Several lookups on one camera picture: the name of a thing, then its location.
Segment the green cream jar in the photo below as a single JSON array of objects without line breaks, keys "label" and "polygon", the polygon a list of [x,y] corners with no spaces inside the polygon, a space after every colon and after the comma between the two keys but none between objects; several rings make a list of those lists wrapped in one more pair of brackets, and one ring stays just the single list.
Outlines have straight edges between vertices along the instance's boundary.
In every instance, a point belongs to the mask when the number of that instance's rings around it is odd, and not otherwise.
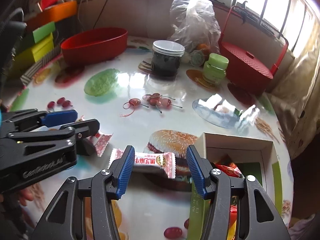
[{"label": "green cream jar", "polygon": [[226,77],[226,70],[229,64],[229,59],[220,55],[211,53],[208,61],[203,66],[203,78],[208,83],[219,85]]}]

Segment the red packet in box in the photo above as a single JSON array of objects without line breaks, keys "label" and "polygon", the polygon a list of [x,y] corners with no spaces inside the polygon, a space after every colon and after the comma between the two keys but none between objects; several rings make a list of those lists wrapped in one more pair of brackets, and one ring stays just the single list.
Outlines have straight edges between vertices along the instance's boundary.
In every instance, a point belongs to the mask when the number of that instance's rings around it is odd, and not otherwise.
[{"label": "red packet in box", "polygon": [[[237,167],[237,165],[231,160],[229,155],[223,156],[218,162],[215,163],[215,166],[230,177],[244,178],[244,175],[242,174],[240,169]],[[228,234],[227,234],[227,239],[229,240],[235,239],[237,204],[238,204],[238,197],[232,196]]]}]

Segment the orange box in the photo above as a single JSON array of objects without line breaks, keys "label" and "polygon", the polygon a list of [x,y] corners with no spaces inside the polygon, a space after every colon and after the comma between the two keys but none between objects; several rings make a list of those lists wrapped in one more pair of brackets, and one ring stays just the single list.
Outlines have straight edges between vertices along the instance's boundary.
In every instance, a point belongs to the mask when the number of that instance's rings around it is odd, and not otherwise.
[{"label": "orange box", "polygon": [[26,30],[27,32],[31,32],[47,23],[59,22],[65,18],[74,16],[77,13],[77,6],[77,1],[70,1],[46,9],[26,22]]}]

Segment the red basket with lid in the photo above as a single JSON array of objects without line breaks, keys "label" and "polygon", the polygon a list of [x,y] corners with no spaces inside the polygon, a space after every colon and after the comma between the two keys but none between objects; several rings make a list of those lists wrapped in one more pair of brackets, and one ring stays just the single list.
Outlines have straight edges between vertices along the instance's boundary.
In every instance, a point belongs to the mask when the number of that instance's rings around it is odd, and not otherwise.
[{"label": "red basket with lid", "polygon": [[228,42],[224,42],[224,34],[230,15],[234,9],[248,12],[247,9],[237,5],[231,6],[218,44],[222,56],[229,60],[226,69],[226,77],[231,83],[237,87],[244,89],[246,92],[259,96],[263,94],[269,83],[273,80],[279,66],[287,52],[289,42],[285,40],[285,44],[279,54],[277,61],[268,69],[261,61],[258,60],[249,51],[237,47]]}]

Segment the red oval basin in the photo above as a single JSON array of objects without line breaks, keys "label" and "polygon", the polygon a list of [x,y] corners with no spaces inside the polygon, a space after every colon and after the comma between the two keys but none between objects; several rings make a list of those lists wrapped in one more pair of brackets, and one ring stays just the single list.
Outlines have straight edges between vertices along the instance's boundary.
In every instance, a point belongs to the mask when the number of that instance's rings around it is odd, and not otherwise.
[{"label": "red oval basin", "polygon": [[113,59],[127,48],[127,30],[98,28],[76,34],[61,43],[65,62],[72,67]]}]

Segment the dark jar white lid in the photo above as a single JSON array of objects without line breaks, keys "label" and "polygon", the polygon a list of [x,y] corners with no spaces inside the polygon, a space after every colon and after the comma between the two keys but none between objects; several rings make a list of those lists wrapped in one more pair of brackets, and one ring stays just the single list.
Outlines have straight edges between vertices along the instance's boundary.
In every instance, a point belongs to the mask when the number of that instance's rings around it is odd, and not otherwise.
[{"label": "dark jar white lid", "polygon": [[159,77],[175,77],[181,64],[185,48],[169,40],[157,40],[152,44],[152,73]]}]

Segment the clear plastic bag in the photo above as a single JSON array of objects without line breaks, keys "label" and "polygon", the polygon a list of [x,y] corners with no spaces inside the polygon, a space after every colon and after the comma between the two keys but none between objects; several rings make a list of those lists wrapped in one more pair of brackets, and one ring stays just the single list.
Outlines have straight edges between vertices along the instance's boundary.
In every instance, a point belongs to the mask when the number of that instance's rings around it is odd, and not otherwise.
[{"label": "clear plastic bag", "polygon": [[170,7],[170,25],[173,30],[168,40],[184,46],[191,53],[200,44],[212,53],[219,53],[221,35],[210,0],[173,0]]}]

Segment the cream patterned curtain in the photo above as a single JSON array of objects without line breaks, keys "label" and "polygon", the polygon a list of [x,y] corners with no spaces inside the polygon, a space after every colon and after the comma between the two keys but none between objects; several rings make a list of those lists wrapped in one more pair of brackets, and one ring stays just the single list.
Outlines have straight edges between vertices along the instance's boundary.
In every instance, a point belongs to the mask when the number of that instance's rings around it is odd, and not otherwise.
[{"label": "cream patterned curtain", "polygon": [[319,19],[300,55],[268,94],[291,159],[319,134]]}]

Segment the pink white candy packet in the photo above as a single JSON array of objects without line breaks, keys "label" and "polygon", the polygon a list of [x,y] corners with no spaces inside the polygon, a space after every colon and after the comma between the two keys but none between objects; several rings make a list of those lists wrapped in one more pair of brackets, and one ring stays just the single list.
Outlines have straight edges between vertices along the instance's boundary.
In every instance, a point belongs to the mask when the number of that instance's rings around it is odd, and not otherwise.
[{"label": "pink white candy packet", "polygon": [[176,178],[176,157],[172,152],[135,152],[133,172],[160,174],[164,178]]}]

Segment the small pink candy packet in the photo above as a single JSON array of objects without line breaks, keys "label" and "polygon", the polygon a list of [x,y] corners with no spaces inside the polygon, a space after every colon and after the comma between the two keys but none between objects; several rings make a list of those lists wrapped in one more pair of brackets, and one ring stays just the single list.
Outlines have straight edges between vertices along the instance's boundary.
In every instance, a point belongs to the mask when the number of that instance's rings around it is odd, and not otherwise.
[{"label": "small pink candy packet", "polygon": [[104,134],[98,132],[97,134],[90,136],[88,139],[95,147],[98,157],[101,157],[105,152],[105,149],[112,138],[112,134]]}]

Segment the white green cardboard box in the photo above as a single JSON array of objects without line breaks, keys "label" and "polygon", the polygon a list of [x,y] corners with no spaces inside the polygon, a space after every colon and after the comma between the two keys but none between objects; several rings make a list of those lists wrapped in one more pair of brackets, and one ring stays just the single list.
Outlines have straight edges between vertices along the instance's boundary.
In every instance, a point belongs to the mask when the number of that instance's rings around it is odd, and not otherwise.
[{"label": "white green cardboard box", "polygon": [[276,192],[281,182],[279,163],[273,142],[268,140],[204,133],[193,144],[202,158],[213,168],[223,156],[229,155],[244,178],[252,175],[266,191],[281,216],[280,195]]}]

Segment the yellow box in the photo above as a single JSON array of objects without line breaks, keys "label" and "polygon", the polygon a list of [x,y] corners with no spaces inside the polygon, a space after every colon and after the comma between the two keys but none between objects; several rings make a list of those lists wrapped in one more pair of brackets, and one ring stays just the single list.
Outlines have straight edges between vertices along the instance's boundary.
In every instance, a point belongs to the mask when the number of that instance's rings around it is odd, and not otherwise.
[{"label": "yellow box", "polygon": [[14,57],[12,68],[9,71],[10,79],[17,79],[22,76],[25,71],[34,63],[42,59],[47,53],[54,48],[53,34],[50,33],[39,43],[24,50]]}]

